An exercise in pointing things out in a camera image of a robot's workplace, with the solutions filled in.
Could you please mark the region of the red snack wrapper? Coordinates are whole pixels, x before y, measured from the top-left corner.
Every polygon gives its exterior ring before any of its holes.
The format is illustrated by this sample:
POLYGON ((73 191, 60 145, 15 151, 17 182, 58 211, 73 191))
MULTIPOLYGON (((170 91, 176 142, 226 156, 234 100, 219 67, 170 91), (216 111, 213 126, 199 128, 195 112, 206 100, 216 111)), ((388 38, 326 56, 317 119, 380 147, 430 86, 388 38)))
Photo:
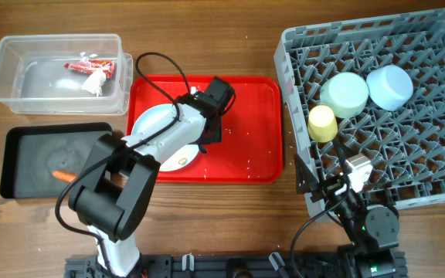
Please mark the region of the red snack wrapper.
POLYGON ((106 78, 110 79, 114 75, 116 63, 110 59, 81 59, 77 63, 66 63, 64 68, 67 70, 76 71, 91 75, 96 71, 101 71, 106 78))

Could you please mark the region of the yellow plastic cup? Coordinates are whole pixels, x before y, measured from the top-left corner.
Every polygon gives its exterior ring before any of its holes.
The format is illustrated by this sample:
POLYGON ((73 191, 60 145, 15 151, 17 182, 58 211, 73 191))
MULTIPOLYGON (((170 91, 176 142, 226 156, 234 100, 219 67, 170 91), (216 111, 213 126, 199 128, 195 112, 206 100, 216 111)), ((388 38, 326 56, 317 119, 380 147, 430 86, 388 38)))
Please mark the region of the yellow plastic cup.
POLYGON ((335 138, 338 124, 333 110, 325 105, 314 107, 307 123, 310 138, 318 143, 326 143, 335 138))

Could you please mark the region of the white tissue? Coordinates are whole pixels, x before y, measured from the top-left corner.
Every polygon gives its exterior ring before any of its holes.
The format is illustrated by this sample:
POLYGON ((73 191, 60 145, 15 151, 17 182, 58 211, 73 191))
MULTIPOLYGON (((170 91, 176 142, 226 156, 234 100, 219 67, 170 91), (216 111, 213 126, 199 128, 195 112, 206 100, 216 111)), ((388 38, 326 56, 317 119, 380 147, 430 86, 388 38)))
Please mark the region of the white tissue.
POLYGON ((106 80, 106 74, 102 70, 96 70, 85 80, 81 89, 96 97, 100 97, 102 95, 102 86, 106 80))

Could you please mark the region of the light blue bowl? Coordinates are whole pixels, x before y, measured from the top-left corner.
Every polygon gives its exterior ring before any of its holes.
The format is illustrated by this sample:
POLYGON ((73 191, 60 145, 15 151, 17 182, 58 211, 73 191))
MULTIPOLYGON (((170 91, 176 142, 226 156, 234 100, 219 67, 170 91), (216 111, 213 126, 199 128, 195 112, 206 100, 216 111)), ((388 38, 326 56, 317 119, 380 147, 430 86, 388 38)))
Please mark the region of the light blue bowl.
POLYGON ((388 65, 373 70, 366 78, 369 96, 383 110, 395 111, 413 95, 413 81, 401 67, 388 65))

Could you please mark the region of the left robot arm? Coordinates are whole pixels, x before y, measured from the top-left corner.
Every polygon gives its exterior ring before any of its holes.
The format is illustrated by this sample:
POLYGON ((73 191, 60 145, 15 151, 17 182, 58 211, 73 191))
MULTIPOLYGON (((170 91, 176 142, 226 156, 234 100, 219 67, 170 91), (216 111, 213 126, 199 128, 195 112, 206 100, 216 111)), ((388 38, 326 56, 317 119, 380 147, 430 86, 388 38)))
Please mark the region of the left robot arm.
POLYGON ((221 118, 236 99, 218 77, 206 90, 172 100, 170 111, 138 134, 110 134, 94 144, 84 169, 70 185, 68 206, 98 245, 97 269, 105 277, 136 273, 141 254, 134 232, 147 211, 160 167, 177 151, 222 140, 221 118))

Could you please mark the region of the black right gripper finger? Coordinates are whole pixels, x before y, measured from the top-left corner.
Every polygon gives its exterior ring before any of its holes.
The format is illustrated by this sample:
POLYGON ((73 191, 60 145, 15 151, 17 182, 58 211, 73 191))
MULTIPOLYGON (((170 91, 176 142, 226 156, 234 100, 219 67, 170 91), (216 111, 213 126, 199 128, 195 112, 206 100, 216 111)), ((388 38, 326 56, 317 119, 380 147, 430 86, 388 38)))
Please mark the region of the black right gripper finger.
POLYGON ((318 180, 298 154, 294 155, 294 164, 296 171, 296 192, 298 194, 305 194, 315 191, 318 187, 318 180))
POLYGON ((356 155, 351 148, 345 146, 339 139, 333 139, 332 144, 340 162, 345 162, 347 159, 356 155))

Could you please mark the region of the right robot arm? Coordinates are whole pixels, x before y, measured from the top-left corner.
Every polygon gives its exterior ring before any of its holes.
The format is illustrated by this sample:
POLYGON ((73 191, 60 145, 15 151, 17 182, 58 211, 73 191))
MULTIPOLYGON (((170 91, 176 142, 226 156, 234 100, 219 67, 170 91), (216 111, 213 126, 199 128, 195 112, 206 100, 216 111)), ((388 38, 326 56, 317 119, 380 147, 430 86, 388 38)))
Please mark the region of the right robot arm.
POLYGON ((359 192, 368 181, 373 166, 362 153, 354 154, 339 140, 332 141, 341 172, 328 179, 314 176, 304 160, 294 157, 297 192, 310 193, 311 201, 323 200, 324 210, 311 217, 297 231, 290 245, 290 264, 302 277, 295 258, 300 235, 319 218, 333 212, 350 239, 337 250, 338 266, 346 277, 400 277, 395 248, 399 246, 399 213, 391 205, 366 205, 359 192))

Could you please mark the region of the light blue plate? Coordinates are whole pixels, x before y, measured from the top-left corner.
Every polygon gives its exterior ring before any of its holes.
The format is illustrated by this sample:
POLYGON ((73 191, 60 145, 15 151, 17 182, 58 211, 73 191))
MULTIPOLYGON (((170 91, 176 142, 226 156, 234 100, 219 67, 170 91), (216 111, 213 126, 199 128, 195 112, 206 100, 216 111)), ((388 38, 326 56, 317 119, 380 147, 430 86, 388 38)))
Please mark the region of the light blue plate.
MULTIPOLYGON (((135 121, 131 135, 140 134, 169 114, 175 115, 175 108, 171 104, 165 103, 149 108, 135 121)), ((198 154, 197 145, 187 144, 161 165, 160 172, 177 171, 187 167, 198 154)))

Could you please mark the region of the mint green bowl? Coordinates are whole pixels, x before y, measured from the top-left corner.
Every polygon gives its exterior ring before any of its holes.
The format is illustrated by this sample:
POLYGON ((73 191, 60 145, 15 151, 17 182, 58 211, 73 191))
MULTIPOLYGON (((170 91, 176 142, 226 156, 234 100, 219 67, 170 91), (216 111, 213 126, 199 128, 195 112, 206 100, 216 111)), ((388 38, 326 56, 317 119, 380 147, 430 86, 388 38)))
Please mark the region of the mint green bowl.
POLYGON ((320 101, 339 118, 360 114, 369 98, 366 81, 355 73, 339 73, 321 87, 320 101))

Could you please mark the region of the orange carrot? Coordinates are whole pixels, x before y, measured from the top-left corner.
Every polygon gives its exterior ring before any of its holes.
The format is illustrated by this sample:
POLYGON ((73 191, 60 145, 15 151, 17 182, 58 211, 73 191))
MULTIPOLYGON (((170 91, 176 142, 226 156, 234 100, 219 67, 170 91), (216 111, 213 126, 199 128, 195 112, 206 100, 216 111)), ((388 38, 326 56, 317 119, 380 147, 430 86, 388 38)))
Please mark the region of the orange carrot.
POLYGON ((77 177, 76 174, 72 174, 65 171, 53 171, 52 175, 54 178, 67 183, 72 182, 77 177))

